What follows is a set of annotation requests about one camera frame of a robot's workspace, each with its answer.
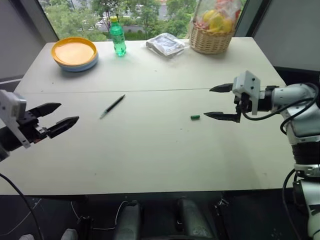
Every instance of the wicker basket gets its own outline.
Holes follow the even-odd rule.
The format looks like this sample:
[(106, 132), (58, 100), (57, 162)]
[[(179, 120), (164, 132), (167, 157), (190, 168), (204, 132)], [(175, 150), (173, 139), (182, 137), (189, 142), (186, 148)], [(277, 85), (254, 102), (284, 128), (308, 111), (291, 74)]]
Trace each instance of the wicker basket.
[(190, 46), (201, 54), (223, 53), (227, 50), (234, 34), (235, 31), (229, 33), (208, 32), (194, 24), (190, 36)]

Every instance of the window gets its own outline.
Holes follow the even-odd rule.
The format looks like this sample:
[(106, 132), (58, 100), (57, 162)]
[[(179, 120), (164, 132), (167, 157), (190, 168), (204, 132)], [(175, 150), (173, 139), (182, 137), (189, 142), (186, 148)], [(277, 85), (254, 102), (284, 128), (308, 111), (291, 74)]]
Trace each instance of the window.
[(38, 0), (57, 36), (110, 39), (109, 18), (117, 15), (126, 40), (160, 33), (185, 38), (197, 0)]

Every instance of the bottle label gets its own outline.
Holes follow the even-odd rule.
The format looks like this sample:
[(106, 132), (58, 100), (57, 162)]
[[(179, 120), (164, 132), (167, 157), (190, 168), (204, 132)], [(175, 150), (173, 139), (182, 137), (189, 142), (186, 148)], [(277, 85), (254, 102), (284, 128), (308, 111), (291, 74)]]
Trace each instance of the bottle label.
[(112, 36), (112, 41), (114, 44), (121, 44), (125, 41), (125, 36), (124, 34), (121, 34), (121, 35), (113, 35)]

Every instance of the black cable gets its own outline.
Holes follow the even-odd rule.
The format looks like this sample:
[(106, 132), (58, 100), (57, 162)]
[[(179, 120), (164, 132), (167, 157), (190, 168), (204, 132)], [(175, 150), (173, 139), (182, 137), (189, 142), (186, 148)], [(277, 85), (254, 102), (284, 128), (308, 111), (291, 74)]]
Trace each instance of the black cable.
[(315, 96), (314, 98), (312, 99), (312, 101), (307, 105), (305, 106), (301, 111), (297, 112), (296, 114), (288, 117), (286, 120), (284, 120), (281, 125), (280, 125), (280, 130), (283, 134), (287, 135), (287, 132), (284, 130), (284, 126), (286, 125), (287, 122), (291, 121), (292, 119), (294, 119), (295, 117), (299, 116), (300, 114), (302, 114), (303, 112), (305, 112), (306, 110), (308, 110), (318, 99), (319, 97), (319, 88), (313, 84), (313, 83), (304, 83), (310, 87), (312, 87), (315, 91)]
[(286, 187), (287, 187), (287, 183), (289, 181), (289, 178), (292, 176), (292, 174), (295, 173), (295, 169), (292, 169), (289, 174), (286, 176), (284, 182), (283, 182), (283, 186), (282, 186), (282, 191), (281, 191), (281, 195), (282, 195), (282, 203), (283, 203), (283, 206), (284, 206), (284, 209), (285, 209), (285, 212), (286, 212), (286, 215), (288, 216), (289, 218), (289, 222), (291, 224), (291, 227), (296, 235), (296, 238), (298, 240), (302, 240), (299, 233), (298, 233), (298, 230), (296, 229), (296, 226), (294, 224), (294, 221), (292, 220), (291, 218), (291, 215), (289, 213), (289, 209), (288, 209), (288, 206), (287, 206), (287, 201), (286, 201), (286, 195), (285, 195), (285, 191), (286, 191)]
[(39, 234), (39, 237), (40, 237), (40, 240), (44, 240), (43, 238), (43, 235), (41, 233), (41, 230), (40, 230), (40, 227), (39, 227), (39, 223), (38, 223), (38, 220), (36, 218), (36, 215), (32, 209), (32, 207), (29, 205), (25, 195), (17, 188), (17, 186), (9, 179), (7, 178), (5, 175), (1, 174), (0, 173), (0, 177), (3, 178), (4, 180), (6, 180), (10, 185), (11, 187), (13, 187), (13, 189), (20, 195), (20, 197), (23, 199), (24, 203), (26, 204), (26, 206), (28, 207), (28, 209), (30, 210), (31, 212), (31, 215), (34, 219), (34, 222), (35, 222), (35, 225), (36, 225), (36, 228), (37, 228), (37, 231), (38, 231), (38, 234)]
[(309, 98), (305, 98), (305, 99), (300, 99), (300, 100), (297, 100), (297, 101), (294, 101), (293, 103), (290, 103), (282, 108), (279, 108), (277, 111), (273, 112), (273, 113), (270, 113), (270, 114), (267, 114), (265, 116), (261, 116), (261, 117), (250, 117), (246, 114), (245, 110), (241, 107), (241, 112), (243, 114), (243, 116), (246, 118), (246, 119), (249, 119), (249, 120), (252, 120), (252, 121), (260, 121), (260, 120), (265, 120), (265, 119), (268, 119), (276, 114), (279, 114), (281, 113), (282, 111), (296, 105), (296, 104), (299, 104), (299, 103), (302, 103), (302, 102), (306, 102), (306, 101), (311, 101), (313, 100), (314, 98), (312, 97), (309, 97)]

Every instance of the plastic bag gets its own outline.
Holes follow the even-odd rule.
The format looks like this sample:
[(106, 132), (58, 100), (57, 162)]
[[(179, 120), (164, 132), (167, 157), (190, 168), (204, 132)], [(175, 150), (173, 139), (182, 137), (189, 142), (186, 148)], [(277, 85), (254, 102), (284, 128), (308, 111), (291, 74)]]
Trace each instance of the plastic bag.
[(173, 58), (185, 49), (185, 43), (170, 33), (161, 33), (150, 38), (145, 45), (148, 49), (168, 59)]
[(241, 0), (202, 0), (196, 13), (196, 26), (211, 33), (230, 33), (241, 12)]

